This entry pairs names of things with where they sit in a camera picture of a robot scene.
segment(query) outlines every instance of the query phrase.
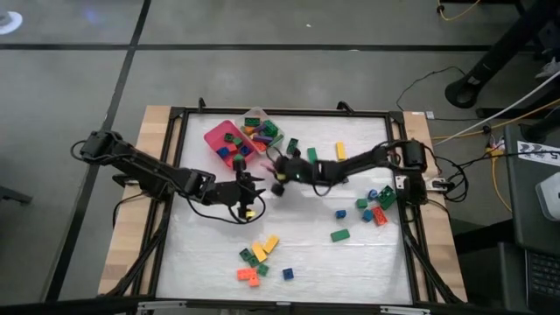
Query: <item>yellow lego brick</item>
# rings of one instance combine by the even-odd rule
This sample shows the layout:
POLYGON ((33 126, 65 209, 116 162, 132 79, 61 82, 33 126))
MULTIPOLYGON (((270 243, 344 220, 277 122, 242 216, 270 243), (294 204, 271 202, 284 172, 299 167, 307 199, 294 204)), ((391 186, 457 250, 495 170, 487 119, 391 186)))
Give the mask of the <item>yellow lego brick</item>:
POLYGON ((347 153, 344 152, 344 144, 340 141, 336 143, 336 157, 339 161, 347 159, 347 153))
POLYGON ((270 254, 272 252, 272 249, 274 249, 274 247, 278 244, 278 241, 280 240, 278 240, 278 237, 276 235, 271 235, 262 249, 270 254))
POLYGON ((266 259, 266 254, 264 254, 263 247, 259 244, 258 241, 253 243, 253 254, 255 254, 256 259, 258 259, 259 263, 264 262, 266 259))

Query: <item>pink bin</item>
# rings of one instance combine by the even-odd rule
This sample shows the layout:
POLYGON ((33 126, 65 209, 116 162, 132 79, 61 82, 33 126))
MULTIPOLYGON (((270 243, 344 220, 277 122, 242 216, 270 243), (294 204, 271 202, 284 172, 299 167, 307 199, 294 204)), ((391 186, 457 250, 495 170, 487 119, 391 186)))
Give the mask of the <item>pink bin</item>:
MULTIPOLYGON (((221 122, 219 125, 214 127, 212 130, 208 131, 204 135, 204 141, 206 141, 206 143, 210 146, 210 148, 214 152, 216 152, 216 154, 218 154, 217 150, 219 148, 227 147, 228 145, 231 144, 231 143, 227 143, 227 142, 224 141, 224 136, 227 133, 230 133, 230 134, 234 135, 234 137, 241 138, 241 140, 243 140, 243 145, 246 145, 247 147, 249 147, 251 152, 247 156, 245 156, 245 162, 249 163, 249 161, 252 158, 254 158, 255 155, 256 155, 256 147, 229 120, 221 122)), ((227 155, 226 158, 222 159, 222 161, 224 161, 224 163, 227 165, 227 167, 233 168, 234 156, 238 153, 239 153, 238 150, 233 152, 233 153, 230 152, 227 155)))

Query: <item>yellow cable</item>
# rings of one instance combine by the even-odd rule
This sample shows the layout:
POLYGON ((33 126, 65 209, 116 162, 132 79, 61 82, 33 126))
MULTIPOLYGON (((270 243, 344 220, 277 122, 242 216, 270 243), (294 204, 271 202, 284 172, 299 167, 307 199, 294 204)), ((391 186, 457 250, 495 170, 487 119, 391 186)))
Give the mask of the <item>yellow cable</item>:
MULTIPOLYGON (((464 10, 463 12, 459 13, 458 15, 456 15, 455 17, 446 17, 444 15, 444 11, 440 10, 439 11, 439 15, 441 16, 441 18, 446 21, 446 22, 451 22, 452 20, 461 18, 462 16, 464 16, 468 11, 472 10, 477 4, 480 3, 481 0, 477 0, 477 2, 473 3, 470 7, 468 7, 468 9, 464 10)), ((441 7, 441 1, 437 0, 437 7, 441 7)))
POLYGON ((494 150, 491 148, 487 148, 486 152, 490 153, 493 156, 493 158, 491 158, 493 189, 496 192, 496 195, 498 195, 498 198, 500 199, 504 207, 509 210, 509 212, 512 212, 511 207, 509 207, 508 203, 501 197, 500 190, 498 190, 498 181, 496 180, 496 160, 498 159, 496 156, 502 155, 504 152, 502 150, 494 150))
MULTIPOLYGON (((531 111, 528 112, 527 114, 520 115, 519 117, 516 117, 516 118, 514 118, 514 119, 508 120, 507 122, 498 123, 498 124, 495 125, 495 126, 490 126, 490 128, 491 128, 492 130, 495 130, 495 129, 500 128, 500 127, 503 127, 503 126, 505 126, 505 125, 507 125, 507 124, 515 123, 515 122, 517 122, 517 121, 520 120, 520 119, 523 119, 523 118, 525 118, 525 117, 527 117, 527 116, 529 116, 529 115, 533 115, 534 113, 536 113, 536 112, 538 112, 538 111, 540 111, 540 110, 549 108, 549 107, 552 106, 552 105, 556 105, 556 104, 558 104, 559 102, 560 102, 560 99, 557 99, 557 100, 555 100, 555 101, 551 101, 550 103, 548 103, 548 104, 546 104, 546 105, 543 105, 543 106, 541 106, 540 108, 531 110, 531 111)), ((482 134, 482 130, 481 130, 481 131, 475 131, 475 132, 466 133, 466 134, 463 134, 463 135, 460 135, 460 136, 456 136, 456 138, 460 138, 460 137, 471 137, 471 136, 476 136, 476 135, 481 135, 481 134, 482 134)), ((447 139, 448 137, 450 137, 450 136, 434 136, 431 140, 442 140, 442 139, 445 140, 445 139, 447 139)))

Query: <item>keyboard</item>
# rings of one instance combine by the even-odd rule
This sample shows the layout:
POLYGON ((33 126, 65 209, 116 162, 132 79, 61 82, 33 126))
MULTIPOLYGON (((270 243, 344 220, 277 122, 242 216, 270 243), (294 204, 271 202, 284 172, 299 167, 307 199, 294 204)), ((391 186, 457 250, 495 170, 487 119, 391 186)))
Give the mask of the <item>keyboard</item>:
POLYGON ((526 253, 528 307, 534 311, 560 309, 560 258, 526 253))

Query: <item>sticker label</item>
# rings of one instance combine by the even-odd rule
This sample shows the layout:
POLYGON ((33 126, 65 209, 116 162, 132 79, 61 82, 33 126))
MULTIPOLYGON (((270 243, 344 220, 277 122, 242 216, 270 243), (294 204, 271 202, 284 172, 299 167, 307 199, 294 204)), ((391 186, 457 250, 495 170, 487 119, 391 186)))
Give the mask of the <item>sticker label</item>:
POLYGON ((518 153, 534 152, 532 154, 521 154, 518 156, 519 158, 537 163, 560 166, 560 153, 539 153, 539 151, 560 151, 560 149, 539 143, 517 142, 518 153))

